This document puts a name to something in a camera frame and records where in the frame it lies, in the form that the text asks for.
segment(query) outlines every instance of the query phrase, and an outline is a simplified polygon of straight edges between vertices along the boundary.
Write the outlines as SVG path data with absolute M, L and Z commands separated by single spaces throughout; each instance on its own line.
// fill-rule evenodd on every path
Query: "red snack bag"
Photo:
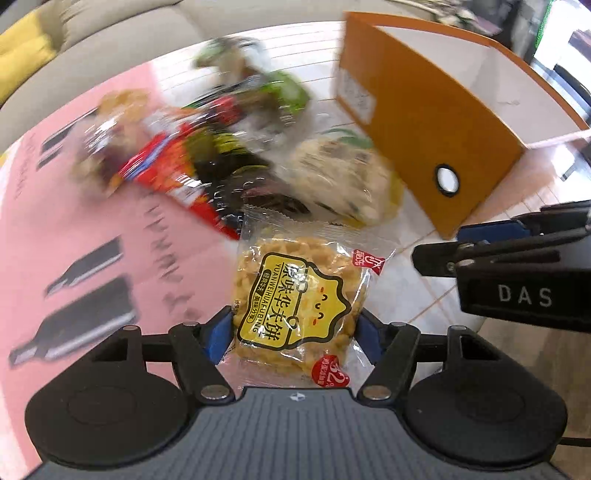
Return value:
M 136 181 L 156 192 L 173 197 L 187 210 L 195 213 L 230 238 L 238 239 L 232 228 L 220 221 L 206 188 L 210 185 L 196 179 L 195 169 L 184 139 L 192 132 L 182 124 L 179 132 L 161 132 L 119 171 L 123 180 Z

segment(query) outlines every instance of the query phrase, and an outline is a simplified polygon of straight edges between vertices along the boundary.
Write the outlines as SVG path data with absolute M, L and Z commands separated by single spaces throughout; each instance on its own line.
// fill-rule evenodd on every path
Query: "yellow cushion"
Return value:
M 0 35 L 0 55 L 41 35 L 43 35 L 43 30 L 37 17 L 37 11 L 33 10 Z
M 47 35 L 33 38 L 0 55 L 0 105 L 55 56 Z

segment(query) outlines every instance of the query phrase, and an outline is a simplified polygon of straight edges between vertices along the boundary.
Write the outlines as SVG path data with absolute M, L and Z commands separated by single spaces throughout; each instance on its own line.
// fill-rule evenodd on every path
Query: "pink poster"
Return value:
M 149 64 L 122 73 L 27 132 L 12 165 L 0 216 L 0 385 L 23 473 L 39 463 L 25 406 L 49 380 L 125 324 L 164 333 L 230 302 L 234 242 L 164 196 L 130 184 L 90 200 L 69 177 L 64 127 L 130 87 L 160 98 Z

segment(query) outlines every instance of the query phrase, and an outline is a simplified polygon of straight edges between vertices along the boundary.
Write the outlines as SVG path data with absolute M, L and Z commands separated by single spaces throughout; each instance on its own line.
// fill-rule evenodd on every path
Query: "orange box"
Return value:
M 587 128 L 497 42 L 423 20 L 348 13 L 336 78 L 337 101 L 392 161 L 443 238 L 453 237 L 528 144 Z M 453 172 L 457 188 L 446 191 L 441 168 Z M 535 186 L 529 181 L 511 205 Z

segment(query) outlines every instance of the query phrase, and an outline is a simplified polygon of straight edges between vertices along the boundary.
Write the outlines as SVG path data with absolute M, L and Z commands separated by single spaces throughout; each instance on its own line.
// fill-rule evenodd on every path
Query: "red circular label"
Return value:
M 325 355 L 312 367 L 312 380 L 321 387 L 339 388 L 349 385 L 351 379 L 340 369 L 336 355 Z

